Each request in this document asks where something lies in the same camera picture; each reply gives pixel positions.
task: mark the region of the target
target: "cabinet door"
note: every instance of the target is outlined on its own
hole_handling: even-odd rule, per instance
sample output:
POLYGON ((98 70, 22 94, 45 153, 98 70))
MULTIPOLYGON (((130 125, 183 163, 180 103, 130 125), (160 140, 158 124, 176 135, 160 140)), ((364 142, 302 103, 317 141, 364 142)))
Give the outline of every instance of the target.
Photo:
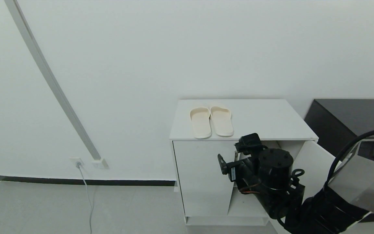
POLYGON ((316 142, 304 143, 293 164, 293 169, 300 168, 305 171, 305 174, 299 177, 300 184, 305 186, 304 199, 313 197, 322 189, 334 158, 316 142))
POLYGON ((173 141, 186 216, 227 216, 233 183, 217 161, 234 161, 235 141, 173 141))

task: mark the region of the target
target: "gray tile floor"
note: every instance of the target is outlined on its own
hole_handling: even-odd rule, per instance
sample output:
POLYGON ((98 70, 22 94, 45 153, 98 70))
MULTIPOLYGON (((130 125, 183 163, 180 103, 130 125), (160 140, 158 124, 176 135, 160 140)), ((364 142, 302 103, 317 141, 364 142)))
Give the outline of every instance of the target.
MULTIPOLYGON (((93 234, 275 234, 273 227, 186 227, 172 187, 89 186, 93 234)), ((82 185, 0 182, 0 234, 89 233, 82 185)), ((359 224, 347 233, 373 233, 359 224)))

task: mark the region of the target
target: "dark furniture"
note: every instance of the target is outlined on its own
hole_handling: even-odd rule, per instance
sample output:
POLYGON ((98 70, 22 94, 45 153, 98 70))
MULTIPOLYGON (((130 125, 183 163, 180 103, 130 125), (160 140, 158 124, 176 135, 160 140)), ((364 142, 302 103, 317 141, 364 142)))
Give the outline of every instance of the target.
MULTIPOLYGON (((315 99, 305 121, 318 145, 336 156, 349 141, 374 130, 374 99, 315 99)), ((374 214, 362 222, 374 222, 374 214)))

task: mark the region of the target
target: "wall outlet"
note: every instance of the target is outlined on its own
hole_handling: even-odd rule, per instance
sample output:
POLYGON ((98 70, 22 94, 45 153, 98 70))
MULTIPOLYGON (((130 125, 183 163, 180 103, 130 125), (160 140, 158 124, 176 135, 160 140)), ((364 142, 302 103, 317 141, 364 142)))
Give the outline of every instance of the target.
POLYGON ((92 164, 97 169, 109 169, 105 159, 92 161, 92 164))
POLYGON ((84 165, 83 161, 80 158, 77 157, 70 157, 70 161, 73 163, 74 166, 76 166, 77 162, 80 162, 82 166, 84 165))

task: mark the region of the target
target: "white slipper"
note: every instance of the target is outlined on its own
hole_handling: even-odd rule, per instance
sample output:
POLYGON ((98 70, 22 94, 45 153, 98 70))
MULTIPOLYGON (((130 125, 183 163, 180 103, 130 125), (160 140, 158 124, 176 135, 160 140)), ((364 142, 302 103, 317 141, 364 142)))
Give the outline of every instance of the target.
POLYGON ((209 108, 200 107, 190 111, 190 120, 193 126, 194 137, 197 139, 207 138, 212 135, 210 128, 209 108))
POLYGON ((213 121, 214 131, 222 137, 233 136, 232 113, 228 108, 222 108, 221 105, 212 105, 210 115, 213 121))

